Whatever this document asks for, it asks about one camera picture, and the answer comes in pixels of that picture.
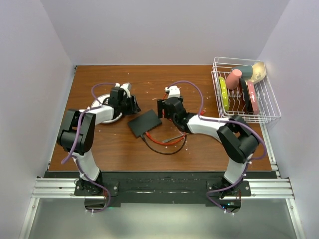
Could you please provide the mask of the aluminium frame rail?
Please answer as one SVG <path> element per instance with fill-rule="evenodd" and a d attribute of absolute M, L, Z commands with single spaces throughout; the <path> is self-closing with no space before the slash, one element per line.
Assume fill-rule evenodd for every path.
<path fill-rule="evenodd" d="M 206 204 L 103 205 L 79 189 L 74 172 L 48 172 L 31 194 L 31 239 L 303 239 L 289 179 L 251 172 L 251 195 L 225 213 Z"/>

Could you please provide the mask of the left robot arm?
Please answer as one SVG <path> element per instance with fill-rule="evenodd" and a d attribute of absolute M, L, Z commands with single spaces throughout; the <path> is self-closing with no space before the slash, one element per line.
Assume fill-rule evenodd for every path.
<path fill-rule="evenodd" d="M 114 123 L 123 116 L 139 113 L 141 109 L 135 95 L 131 94 L 130 83 L 116 83 L 110 93 L 93 97 L 95 100 L 87 109 L 67 110 L 58 132 L 57 144 L 67 152 L 61 164 L 70 159 L 76 164 L 80 188 L 91 195 L 100 195 L 106 194 L 106 190 L 103 188 L 102 172 L 92 153 L 95 126 Z"/>

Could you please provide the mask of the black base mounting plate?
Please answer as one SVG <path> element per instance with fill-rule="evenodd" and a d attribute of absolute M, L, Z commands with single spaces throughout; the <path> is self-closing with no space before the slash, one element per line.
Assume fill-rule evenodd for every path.
<path fill-rule="evenodd" d="M 217 192 L 222 188 L 220 172 L 102 172 L 98 182 L 109 190 L 110 205 L 123 203 L 145 204 L 206 204 L 223 201 L 223 206 L 241 206 L 240 197 L 251 195 L 248 181 L 232 189 Z"/>

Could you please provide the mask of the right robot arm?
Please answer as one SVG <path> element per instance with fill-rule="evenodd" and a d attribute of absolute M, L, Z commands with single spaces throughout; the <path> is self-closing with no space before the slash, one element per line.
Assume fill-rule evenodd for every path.
<path fill-rule="evenodd" d="M 239 183 L 246 174 L 248 161 L 262 139 L 252 130 L 243 118 L 233 115 L 230 118 L 203 117 L 186 111 L 183 99 L 171 97 L 157 100 L 158 117 L 172 120 L 179 131 L 188 134 L 208 135 L 218 140 L 229 157 L 227 170 L 219 188 L 213 192 L 224 192 L 232 196 L 239 191 Z"/>

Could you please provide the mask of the yellow-green plate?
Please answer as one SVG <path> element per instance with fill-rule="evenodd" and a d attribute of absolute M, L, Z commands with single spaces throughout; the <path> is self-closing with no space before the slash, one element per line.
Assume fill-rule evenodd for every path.
<path fill-rule="evenodd" d="M 223 77 L 219 76 L 219 83 L 221 87 L 221 93 L 222 93 L 222 100 L 225 111 L 229 110 L 229 97 L 228 97 L 228 91 L 226 87 L 226 81 Z"/>

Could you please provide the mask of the pink cup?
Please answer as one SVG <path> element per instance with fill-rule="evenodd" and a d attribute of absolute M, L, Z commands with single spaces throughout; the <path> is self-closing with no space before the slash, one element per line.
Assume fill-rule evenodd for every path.
<path fill-rule="evenodd" d="M 239 69 L 232 70 L 226 78 L 226 87 L 230 90 L 234 90 L 238 84 L 239 79 L 242 77 L 242 71 Z"/>

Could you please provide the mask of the dark green cup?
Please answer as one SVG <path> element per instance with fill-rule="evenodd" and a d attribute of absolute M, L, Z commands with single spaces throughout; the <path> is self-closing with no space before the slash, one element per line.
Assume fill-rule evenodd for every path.
<path fill-rule="evenodd" d="M 243 66 L 235 66 L 232 70 L 240 70 L 242 72 L 243 79 L 251 79 L 253 75 L 253 67 L 252 65 L 243 65 Z"/>

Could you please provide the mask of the pink plate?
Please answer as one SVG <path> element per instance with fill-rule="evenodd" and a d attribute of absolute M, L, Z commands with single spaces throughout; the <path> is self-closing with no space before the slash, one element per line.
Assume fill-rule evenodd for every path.
<path fill-rule="evenodd" d="M 252 81 L 247 81 L 247 88 L 250 95 L 250 101 L 251 101 L 253 113 L 254 115 L 258 115 L 260 113 L 260 110 L 258 106 L 257 93 L 255 91 L 255 87 Z"/>

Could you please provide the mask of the black network switch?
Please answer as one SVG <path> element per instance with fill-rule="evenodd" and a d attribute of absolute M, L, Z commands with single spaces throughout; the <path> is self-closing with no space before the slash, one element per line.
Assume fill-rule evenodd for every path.
<path fill-rule="evenodd" d="M 144 133 L 161 124 L 162 121 L 158 118 L 154 110 L 149 110 L 128 122 L 130 130 L 136 138 L 141 137 Z"/>

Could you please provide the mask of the beige bowl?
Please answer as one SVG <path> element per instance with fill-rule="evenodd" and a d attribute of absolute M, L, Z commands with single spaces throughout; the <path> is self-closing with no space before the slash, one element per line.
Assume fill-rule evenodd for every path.
<path fill-rule="evenodd" d="M 266 67 L 264 62 L 259 61 L 252 65 L 252 77 L 251 81 L 255 84 L 262 81 L 266 76 Z"/>

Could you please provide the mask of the white round patterned plate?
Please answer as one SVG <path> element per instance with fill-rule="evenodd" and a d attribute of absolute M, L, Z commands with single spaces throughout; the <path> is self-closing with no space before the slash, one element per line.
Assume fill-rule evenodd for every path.
<path fill-rule="evenodd" d="M 91 108 L 96 108 L 98 106 L 101 106 L 102 103 L 107 104 L 108 99 L 109 99 L 110 94 L 104 94 L 98 97 L 98 100 L 94 100 L 93 103 L 91 104 Z M 97 113 L 96 116 L 96 124 L 110 124 L 118 121 L 122 117 L 122 113 L 115 113 L 115 110 L 112 110 L 110 106 L 103 106 L 106 108 L 104 111 L 101 113 Z"/>

